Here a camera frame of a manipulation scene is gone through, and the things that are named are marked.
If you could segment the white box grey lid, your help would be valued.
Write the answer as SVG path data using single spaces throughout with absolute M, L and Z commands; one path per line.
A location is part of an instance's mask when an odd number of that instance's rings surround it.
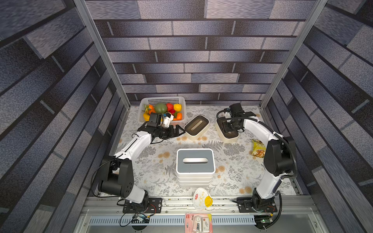
M 212 182 L 212 178 L 179 178 L 177 177 L 178 182 Z
M 176 173 L 215 173 L 212 149 L 179 149 L 176 154 Z
M 210 180 L 213 173 L 178 173 L 177 178 L 181 180 Z

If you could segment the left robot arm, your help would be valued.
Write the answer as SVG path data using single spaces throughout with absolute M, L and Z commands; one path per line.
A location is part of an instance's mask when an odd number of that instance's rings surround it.
M 132 140 L 118 153 L 103 158 L 96 173 L 98 191 L 124 198 L 130 203 L 147 207 L 148 192 L 135 185 L 133 162 L 159 138 L 161 141 L 186 133 L 180 125 L 171 125 L 170 114 L 151 113 L 133 134 Z

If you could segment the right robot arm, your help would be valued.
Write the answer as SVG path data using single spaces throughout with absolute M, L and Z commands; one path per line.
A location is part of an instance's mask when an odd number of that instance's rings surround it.
M 265 173 L 260 184 L 253 190 L 251 207 L 257 212 L 274 208 L 277 189 L 285 178 L 298 176 L 295 141 L 277 133 L 253 112 L 245 112 L 241 104 L 236 103 L 216 114 L 223 131 L 250 131 L 265 147 Z

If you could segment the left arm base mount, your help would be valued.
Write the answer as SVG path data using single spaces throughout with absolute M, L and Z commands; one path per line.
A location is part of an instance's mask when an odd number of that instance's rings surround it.
M 124 214 L 160 214 L 162 202 L 162 198 L 147 198 L 142 203 L 132 203 L 126 200 L 122 212 Z

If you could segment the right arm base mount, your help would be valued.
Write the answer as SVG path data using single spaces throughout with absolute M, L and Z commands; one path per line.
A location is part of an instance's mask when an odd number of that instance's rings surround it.
M 278 212 L 275 198 L 262 199 L 257 195 L 252 197 L 241 197 L 232 200 L 238 205 L 240 213 L 273 214 Z

